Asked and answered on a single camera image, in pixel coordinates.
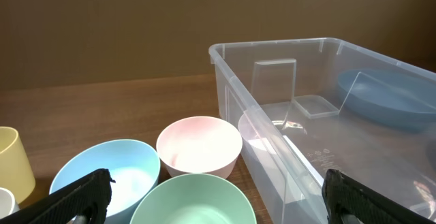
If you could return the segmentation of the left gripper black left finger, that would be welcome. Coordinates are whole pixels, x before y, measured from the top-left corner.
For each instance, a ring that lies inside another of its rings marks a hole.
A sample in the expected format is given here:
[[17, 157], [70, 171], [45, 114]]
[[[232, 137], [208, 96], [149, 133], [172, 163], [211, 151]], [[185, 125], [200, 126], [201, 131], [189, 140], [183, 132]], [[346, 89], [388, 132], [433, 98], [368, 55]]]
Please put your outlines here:
[[111, 178], [97, 169], [40, 201], [1, 219], [1, 224], [104, 224], [111, 201]]

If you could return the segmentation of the dark blue plate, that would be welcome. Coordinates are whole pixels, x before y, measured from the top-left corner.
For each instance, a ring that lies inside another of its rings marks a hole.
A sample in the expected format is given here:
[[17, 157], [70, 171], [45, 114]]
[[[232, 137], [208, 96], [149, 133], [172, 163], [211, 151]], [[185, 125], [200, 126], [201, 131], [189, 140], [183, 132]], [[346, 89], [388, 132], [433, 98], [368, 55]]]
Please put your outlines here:
[[342, 72], [336, 84], [346, 108], [376, 123], [422, 131], [435, 123], [435, 84], [380, 69]]

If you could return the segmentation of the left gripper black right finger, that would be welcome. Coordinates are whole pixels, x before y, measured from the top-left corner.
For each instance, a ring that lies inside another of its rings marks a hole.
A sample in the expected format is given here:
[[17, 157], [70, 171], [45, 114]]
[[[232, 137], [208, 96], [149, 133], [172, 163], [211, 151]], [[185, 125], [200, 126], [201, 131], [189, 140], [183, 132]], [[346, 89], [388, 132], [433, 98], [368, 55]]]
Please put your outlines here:
[[329, 169], [322, 186], [328, 224], [431, 224], [339, 170]]

